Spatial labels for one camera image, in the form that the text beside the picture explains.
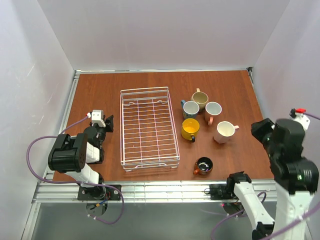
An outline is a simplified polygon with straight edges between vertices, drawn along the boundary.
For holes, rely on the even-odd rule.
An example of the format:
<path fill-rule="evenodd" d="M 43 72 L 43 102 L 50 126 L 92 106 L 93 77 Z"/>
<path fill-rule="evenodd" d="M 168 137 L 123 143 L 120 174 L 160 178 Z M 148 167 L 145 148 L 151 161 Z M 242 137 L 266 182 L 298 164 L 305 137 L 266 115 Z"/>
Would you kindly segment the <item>pale pink faceted mug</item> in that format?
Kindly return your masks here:
<path fill-rule="evenodd" d="M 218 144 L 224 144 L 235 134 L 239 128 L 240 127 L 238 125 L 233 125 L 228 121 L 221 121 L 216 126 L 213 139 Z"/>

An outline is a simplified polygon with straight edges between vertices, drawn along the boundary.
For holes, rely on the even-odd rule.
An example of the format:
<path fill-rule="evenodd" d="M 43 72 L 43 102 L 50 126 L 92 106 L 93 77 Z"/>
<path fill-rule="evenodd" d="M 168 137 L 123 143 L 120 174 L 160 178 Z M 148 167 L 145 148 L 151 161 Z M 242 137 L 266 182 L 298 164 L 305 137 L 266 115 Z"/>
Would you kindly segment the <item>salmon pink floral mug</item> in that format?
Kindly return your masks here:
<path fill-rule="evenodd" d="M 208 102 L 205 106 L 204 119 L 206 123 L 211 126 L 213 124 L 214 118 L 222 112 L 222 107 L 217 102 Z"/>

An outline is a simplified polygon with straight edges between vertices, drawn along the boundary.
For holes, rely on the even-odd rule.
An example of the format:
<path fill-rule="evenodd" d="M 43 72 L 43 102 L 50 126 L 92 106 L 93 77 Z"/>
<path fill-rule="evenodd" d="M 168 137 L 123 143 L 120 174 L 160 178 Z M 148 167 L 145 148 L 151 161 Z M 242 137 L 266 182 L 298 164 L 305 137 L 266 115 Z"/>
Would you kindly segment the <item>yellow mug black handle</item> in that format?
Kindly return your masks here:
<path fill-rule="evenodd" d="M 200 130 L 199 122 L 194 118 L 187 118 L 182 122 L 181 125 L 181 136 L 185 139 L 194 143 L 196 136 Z"/>

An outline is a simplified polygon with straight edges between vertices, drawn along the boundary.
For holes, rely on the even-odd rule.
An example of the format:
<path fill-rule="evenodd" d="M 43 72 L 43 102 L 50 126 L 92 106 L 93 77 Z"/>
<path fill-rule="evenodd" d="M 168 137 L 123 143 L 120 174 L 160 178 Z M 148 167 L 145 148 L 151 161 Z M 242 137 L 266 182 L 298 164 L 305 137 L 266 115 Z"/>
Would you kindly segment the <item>blue floral mug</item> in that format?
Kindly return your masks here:
<path fill-rule="evenodd" d="M 183 114 L 183 118 L 186 119 L 195 119 L 196 116 L 198 115 L 199 111 L 200 111 L 200 107 L 199 105 L 190 100 L 190 101 L 185 101 L 185 100 L 181 100 L 180 101 L 181 107 L 182 107 L 182 114 Z"/>

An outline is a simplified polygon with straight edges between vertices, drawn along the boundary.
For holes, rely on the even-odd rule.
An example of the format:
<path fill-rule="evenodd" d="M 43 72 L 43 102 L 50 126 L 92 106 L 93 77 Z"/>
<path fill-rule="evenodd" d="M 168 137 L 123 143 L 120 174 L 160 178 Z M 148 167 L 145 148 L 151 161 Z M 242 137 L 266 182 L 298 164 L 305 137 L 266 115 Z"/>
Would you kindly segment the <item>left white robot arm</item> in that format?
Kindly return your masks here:
<path fill-rule="evenodd" d="M 61 133 L 57 136 L 48 156 L 48 166 L 52 171 L 72 177 L 86 194 L 100 200 L 107 190 L 98 186 L 103 177 L 90 164 L 103 163 L 103 142 L 106 134 L 114 131 L 114 116 L 106 117 L 100 110 L 94 110 L 88 116 L 91 123 L 82 133 L 76 136 Z"/>

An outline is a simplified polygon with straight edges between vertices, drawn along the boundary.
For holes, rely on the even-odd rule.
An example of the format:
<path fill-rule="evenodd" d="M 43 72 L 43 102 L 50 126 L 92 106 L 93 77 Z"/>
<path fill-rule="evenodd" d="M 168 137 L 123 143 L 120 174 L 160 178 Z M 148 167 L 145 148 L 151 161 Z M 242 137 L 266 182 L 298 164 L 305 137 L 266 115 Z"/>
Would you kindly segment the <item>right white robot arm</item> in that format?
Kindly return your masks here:
<path fill-rule="evenodd" d="M 236 196 L 252 226 L 254 240 L 303 240 L 306 220 L 320 207 L 310 209 L 318 189 L 319 170 L 302 156 L 305 133 L 310 125 L 305 114 L 291 119 L 269 118 L 251 125 L 251 134 L 263 145 L 274 176 L 276 215 L 272 218 L 244 172 L 229 175 L 226 190 Z"/>

